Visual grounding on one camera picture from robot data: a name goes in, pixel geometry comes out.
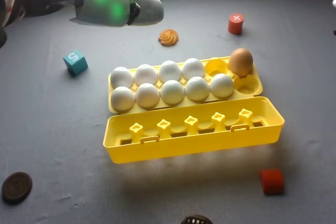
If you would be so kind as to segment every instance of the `white egg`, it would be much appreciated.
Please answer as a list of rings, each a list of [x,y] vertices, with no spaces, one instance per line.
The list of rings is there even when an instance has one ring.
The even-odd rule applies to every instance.
[[[126,87],[117,87],[112,92],[111,104],[116,110],[128,110],[135,104],[135,95]]]
[[[144,108],[155,106],[160,100],[160,93],[158,89],[150,84],[141,84],[135,94],[136,103]]]
[[[135,82],[138,86],[144,83],[155,84],[157,82],[157,73],[154,68],[148,64],[140,65],[135,72]]]
[[[114,89],[117,87],[129,88],[133,85],[134,77],[127,68],[118,67],[112,71],[110,82]]]
[[[159,70],[159,79],[163,83],[169,80],[178,81],[181,78],[181,70],[176,62],[172,60],[167,60],[161,64]]]
[[[184,62],[182,74],[187,80],[190,80],[195,76],[203,77],[205,74],[204,66],[200,62],[200,60],[197,60],[195,58],[187,59]]]
[[[185,94],[194,101],[200,101],[209,95],[209,85],[202,77],[193,77],[185,86]]]
[[[219,97],[228,97],[235,90],[232,79],[224,73],[215,75],[210,83],[210,92]]]
[[[161,88],[162,101],[168,104],[177,104],[184,99],[184,88],[178,81],[170,80]]]

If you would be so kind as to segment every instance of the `brown egg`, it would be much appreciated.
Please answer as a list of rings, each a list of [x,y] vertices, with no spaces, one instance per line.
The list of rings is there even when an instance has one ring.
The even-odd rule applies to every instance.
[[[249,50],[238,48],[229,59],[229,69],[240,77],[247,76],[253,68],[253,58]]]

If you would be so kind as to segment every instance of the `orange swirl cookie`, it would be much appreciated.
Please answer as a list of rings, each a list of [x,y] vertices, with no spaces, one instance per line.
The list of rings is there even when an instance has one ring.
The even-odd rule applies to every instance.
[[[173,29],[167,29],[160,33],[159,42],[162,46],[174,46],[179,40],[179,35]]]

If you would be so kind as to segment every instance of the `number 5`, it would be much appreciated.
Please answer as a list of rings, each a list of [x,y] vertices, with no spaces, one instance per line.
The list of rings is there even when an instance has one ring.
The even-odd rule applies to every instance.
[[[76,61],[76,60],[78,60],[78,56],[77,55],[75,55],[75,53],[71,53],[71,54],[69,54],[69,59],[70,60],[72,60],[72,61]]]

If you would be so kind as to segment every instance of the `gray fabric surface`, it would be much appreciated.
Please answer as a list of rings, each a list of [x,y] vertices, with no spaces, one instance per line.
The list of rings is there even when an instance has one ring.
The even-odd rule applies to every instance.
[[[18,206],[0,201],[1,223],[334,223],[336,211],[336,9],[332,0],[162,0],[154,26],[81,26],[73,9],[6,28],[0,50],[0,181],[16,171],[34,181]],[[227,32],[233,12],[243,34]],[[176,29],[180,41],[157,37]],[[263,96],[286,123],[280,140],[256,146],[116,165],[102,146],[108,74],[165,60],[254,56]],[[89,69],[70,77],[73,49]],[[258,171],[281,168],[286,194],[265,197]]]

